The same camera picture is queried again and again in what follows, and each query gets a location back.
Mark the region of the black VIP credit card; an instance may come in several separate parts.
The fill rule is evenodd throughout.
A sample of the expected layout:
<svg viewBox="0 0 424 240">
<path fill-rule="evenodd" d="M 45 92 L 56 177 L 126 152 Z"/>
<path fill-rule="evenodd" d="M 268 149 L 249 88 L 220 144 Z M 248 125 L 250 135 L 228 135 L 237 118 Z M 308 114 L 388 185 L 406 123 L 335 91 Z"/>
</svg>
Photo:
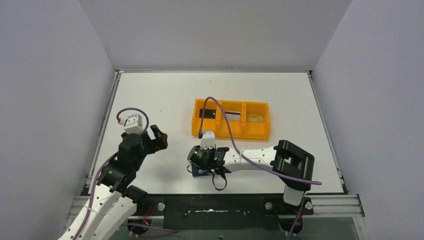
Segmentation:
<svg viewBox="0 0 424 240">
<path fill-rule="evenodd" d="M 199 110 L 199 114 L 198 114 L 199 118 L 204 118 L 204 119 L 215 119 L 216 118 L 216 110 L 215 109 L 203 109 L 201 108 Z"/>
</svg>

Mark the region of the gold credit card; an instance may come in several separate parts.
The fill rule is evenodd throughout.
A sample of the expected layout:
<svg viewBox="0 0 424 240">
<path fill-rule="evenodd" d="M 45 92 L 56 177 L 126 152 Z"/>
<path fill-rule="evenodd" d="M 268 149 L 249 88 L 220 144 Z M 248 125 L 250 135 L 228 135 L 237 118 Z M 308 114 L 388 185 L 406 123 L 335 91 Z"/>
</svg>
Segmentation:
<svg viewBox="0 0 424 240">
<path fill-rule="evenodd" d="M 263 123 L 264 117 L 262 115 L 256 114 L 256 113 L 248 113 L 246 115 L 246 121 L 247 122 L 258 122 Z"/>
</svg>

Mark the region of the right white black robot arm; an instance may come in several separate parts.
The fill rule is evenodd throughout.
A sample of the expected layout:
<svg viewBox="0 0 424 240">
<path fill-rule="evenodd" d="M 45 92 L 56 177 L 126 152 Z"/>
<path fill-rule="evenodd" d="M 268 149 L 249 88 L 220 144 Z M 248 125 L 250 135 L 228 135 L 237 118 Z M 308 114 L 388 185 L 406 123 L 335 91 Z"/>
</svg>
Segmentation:
<svg viewBox="0 0 424 240">
<path fill-rule="evenodd" d="M 295 213 L 301 207 L 312 180 L 315 157 L 288 140 L 261 149 L 237 150 L 229 147 L 205 148 L 194 146 L 187 160 L 213 176 L 226 177 L 238 171 L 265 171 L 279 177 L 285 184 L 282 209 Z"/>
</svg>

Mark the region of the orange three-compartment tray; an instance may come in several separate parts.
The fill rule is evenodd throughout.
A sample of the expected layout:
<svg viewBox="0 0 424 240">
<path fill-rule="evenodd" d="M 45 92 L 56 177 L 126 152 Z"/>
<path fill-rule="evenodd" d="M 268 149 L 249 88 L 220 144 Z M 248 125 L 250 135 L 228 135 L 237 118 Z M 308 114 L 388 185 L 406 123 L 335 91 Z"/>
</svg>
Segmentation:
<svg viewBox="0 0 424 240">
<path fill-rule="evenodd" d="M 194 102 L 191 135 L 197 137 L 199 130 L 212 131 L 217 138 L 267 141 L 271 122 L 266 102 L 219 100 L 224 112 L 215 101 L 197 98 Z"/>
</svg>

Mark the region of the silver grey credit card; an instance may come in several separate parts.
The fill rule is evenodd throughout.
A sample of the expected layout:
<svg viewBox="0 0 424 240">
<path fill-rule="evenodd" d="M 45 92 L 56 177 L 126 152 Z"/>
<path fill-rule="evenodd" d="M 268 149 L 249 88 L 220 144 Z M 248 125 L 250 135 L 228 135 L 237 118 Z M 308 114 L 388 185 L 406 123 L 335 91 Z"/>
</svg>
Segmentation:
<svg viewBox="0 0 424 240">
<path fill-rule="evenodd" d="M 229 121 L 239 121 L 241 119 L 240 112 L 225 112 L 225 116 Z"/>
</svg>

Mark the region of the blue leather card holder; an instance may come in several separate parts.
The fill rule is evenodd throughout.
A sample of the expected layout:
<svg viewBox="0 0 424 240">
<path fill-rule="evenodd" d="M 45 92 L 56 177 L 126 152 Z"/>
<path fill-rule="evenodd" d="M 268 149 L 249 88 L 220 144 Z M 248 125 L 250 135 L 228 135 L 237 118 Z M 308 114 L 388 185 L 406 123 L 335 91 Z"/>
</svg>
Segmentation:
<svg viewBox="0 0 424 240">
<path fill-rule="evenodd" d="M 187 167 L 186 170 L 192 175 L 192 177 L 194 178 L 198 178 L 198 177 L 208 177 L 208 176 L 212 176 L 213 174 L 211 172 L 208 172 L 206 170 L 202 170 L 201 168 L 199 168 L 197 165 L 190 163 Z"/>
</svg>

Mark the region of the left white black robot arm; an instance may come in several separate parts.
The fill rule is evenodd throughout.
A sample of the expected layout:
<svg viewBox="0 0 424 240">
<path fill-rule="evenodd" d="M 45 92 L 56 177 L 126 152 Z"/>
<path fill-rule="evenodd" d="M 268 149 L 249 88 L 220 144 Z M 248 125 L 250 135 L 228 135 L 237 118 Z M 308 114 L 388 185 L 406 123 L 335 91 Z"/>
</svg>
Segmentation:
<svg viewBox="0 0 424 240">
<path fill-rule="evenodd" d="M 143 213 L 148 194 L 132 185 L 147 155 L 168 147 L 167 134 L 156 125 L 148 132 L 126 133 L 115 152 L 93 178 L 89 199 L 65 230 L 62 240 L 107 240 L 134 213 Z"/>
</svg>

